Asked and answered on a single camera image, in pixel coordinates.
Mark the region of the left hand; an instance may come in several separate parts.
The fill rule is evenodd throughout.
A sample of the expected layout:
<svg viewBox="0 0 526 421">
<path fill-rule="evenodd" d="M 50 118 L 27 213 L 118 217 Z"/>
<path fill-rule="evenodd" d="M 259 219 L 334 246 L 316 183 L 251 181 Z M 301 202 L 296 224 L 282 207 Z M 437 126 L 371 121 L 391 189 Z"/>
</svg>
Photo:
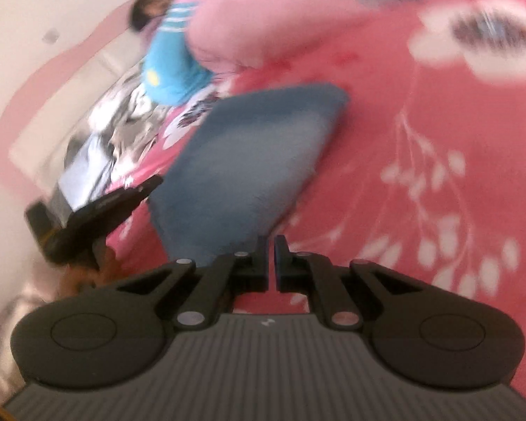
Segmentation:
<svg viewBox="0 0 526 421">
<path fill-rule="evenodd" d="M 66 299 L 80 294 L 84 289 L 99 288 L 120 278 L 120 263 L 116 252 L 106 247 L 100 258 L 100 269 L 86 266 L 69 266 L 60 278 L 57 290 L 58 299 Z"/>
</svg>

